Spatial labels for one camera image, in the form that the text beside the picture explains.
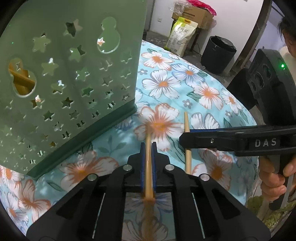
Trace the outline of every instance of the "pink plastic bag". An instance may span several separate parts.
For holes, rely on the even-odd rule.
[[[217,15],[216,11],[214,9],[212,9],[211,6],[204,3],[204,2],[201,2],[201,1],[198,1],[198,0],[187,0],[187,2],[190,2],[195,7],[201,7],[201,8],[207,9],[214,16]]]

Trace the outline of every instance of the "black trash can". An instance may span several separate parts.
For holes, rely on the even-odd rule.
[[[212,36],[202,55],[201,64],[213,74],[221,74],[237,52],[228,39]]]

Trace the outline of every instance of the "tablecloth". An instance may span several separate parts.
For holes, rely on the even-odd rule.
[[[37,181],[0,166],[0,199],[26,234],[28,228],[88,174],[106,175],[140,150],[145,123],[152,141],[172,164],[184,168],[178,138],[184,132],[184,112],[193,129],[253,126],[255,120],[216,79],[164,49],[142,42],[136,89],[137,112],[93,140]],[[192,151],[192,175],[208,173],[242,204],[257,177],[258,158],[207,149]],[[153,221],[155,240],[174,240],[169,193],[157,194]],[[123,240],[142,240],[140,195],[127,194]]]

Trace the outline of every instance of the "silver screw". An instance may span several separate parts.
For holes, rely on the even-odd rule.
[[[207,182],[210,179],[210,176],[208,174],[202,174],[200,176],[200,179]]]
[[[128,171],[132,170],[133,167],[131,165],[129,165],[129,164],[126,164],[126,165],[123,166],[123,169],[128,172]]]
[[[172,164],[168,164],[165,166],[165,168],[168,170],[168,171],[172,171],[175,169],[175,167],[172,165]]]
[[[94,181],[94,180],[96,180],[96,174],[89,174],[89,175],[87,176],[87,179],[88,179],[89,181]]]

